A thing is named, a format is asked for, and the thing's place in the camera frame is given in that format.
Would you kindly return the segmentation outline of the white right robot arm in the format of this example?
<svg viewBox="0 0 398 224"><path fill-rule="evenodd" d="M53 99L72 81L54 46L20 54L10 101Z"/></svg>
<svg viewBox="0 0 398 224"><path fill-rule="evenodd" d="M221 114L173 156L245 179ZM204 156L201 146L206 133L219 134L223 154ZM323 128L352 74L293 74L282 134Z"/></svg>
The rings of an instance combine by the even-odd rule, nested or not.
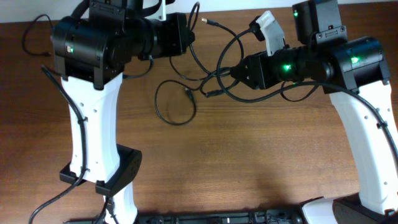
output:
<svg viewBox="0 0 398 224"><path fill-rule="evenodd" d="M274 16L265 12L248 31L266 42L266 50L247 56L231 75L253 89L282 82L289 88L320 86L340 116L360 190L305 202L301 221L396 223L397 128L384 50L372 37L348 40L336 1L304 1L292 12L301 46L289 47Z"/></svg>

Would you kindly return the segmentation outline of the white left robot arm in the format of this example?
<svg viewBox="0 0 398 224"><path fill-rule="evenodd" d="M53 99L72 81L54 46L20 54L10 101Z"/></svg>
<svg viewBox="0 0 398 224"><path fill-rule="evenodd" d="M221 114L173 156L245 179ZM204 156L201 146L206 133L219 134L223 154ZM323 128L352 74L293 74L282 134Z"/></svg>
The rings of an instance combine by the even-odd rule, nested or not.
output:
<svg viewBox="0 0 398 224"><path fill-rule="evenodd" d="M193 21L166 14L165 2L82 1L53 28L55 70L70 109L73 154L60 171L71 185L92 182L106 200L106 223L134 223L137 207L132 182L140 151L116 142L116 110L124 73L133 57L184 54L194 41Z"/></svg>

